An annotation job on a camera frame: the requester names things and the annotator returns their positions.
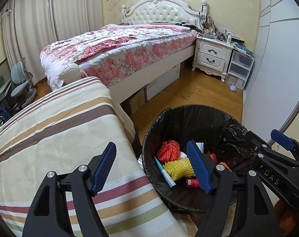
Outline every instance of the pink floral bedding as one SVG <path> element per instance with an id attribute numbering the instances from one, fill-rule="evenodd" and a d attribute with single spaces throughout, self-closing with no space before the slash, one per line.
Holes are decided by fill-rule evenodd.
<path id="1" fill-rule="evenodd" d="M 40 61 L 52 90 L 62 87 L 62 70 L 71 63 L 109 87 L 187 48 L 197 34 L 190 28 L 174 25 L 110 24 L 98 31 L 48 45 L 42 50 Z"/>

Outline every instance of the black trash bag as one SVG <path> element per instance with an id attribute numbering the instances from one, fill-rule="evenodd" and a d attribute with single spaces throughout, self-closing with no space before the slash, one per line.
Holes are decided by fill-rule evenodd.
<path id="1" fill-rule="evenodd" d="M 180 151 L 186 153 L 190 140 L 203 142 L 204 150 L 215 153 L 238 173 L 246 173 L 256 153 L 246 150 L 247 129 L 229 114 L 203 105 L 185 105 L 164 110 L 148 129 L 142 148 L 143 166 L 147 177 L 172 212 L 204 213 L 211 196 L 200 188 L 177 184 L 170 188 L 156 167 L 154 156 L 164 141 L 175 140 Z M 236 201 L 232 192 L 231 204 Z"/>

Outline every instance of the blue object on floor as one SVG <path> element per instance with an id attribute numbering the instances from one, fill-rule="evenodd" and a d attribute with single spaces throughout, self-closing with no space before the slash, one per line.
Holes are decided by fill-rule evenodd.
<path id="1" fill-rule="evenodd" d="M 0 122 L 3 121 L 4 123 L 7 122 L 11 118 L 10 114 L 6 111 L 6 109 L 0 109 Z"/>

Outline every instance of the cardboard box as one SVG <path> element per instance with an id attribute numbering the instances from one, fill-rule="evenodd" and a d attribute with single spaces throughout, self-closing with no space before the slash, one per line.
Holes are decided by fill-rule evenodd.
<path id="1" fill-rule="evenodd" d="M 154 81 L 150 82 L 146 87 L 146 100 L 148 101 L 152 99 L 155 95 L 176 81 L 179 78 L 179 74 L 180 64 L 176 65 L 160 77 L 156 78 Z"/>
<path id="2" fill-rule="evenodd" d="M 121 103 L 121 107 L 129 116 L 134 115 L 145 104 L 145 88 Z"/>

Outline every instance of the desk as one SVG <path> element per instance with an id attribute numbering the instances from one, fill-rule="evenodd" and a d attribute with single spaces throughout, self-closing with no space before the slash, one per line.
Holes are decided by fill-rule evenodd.
<path id="1" fill-rule="evenodd" d="M 10 87 L 12 85 L 11 79 L 9 79 L 7 82 L 3 84 L 2 87 L 0 87 L 0 102 L 3 100 L 4 105 L 6 106 L 7 110 L 10 109 L 7 101 L 5 100 L 6 95 L 8 94 Z"/>

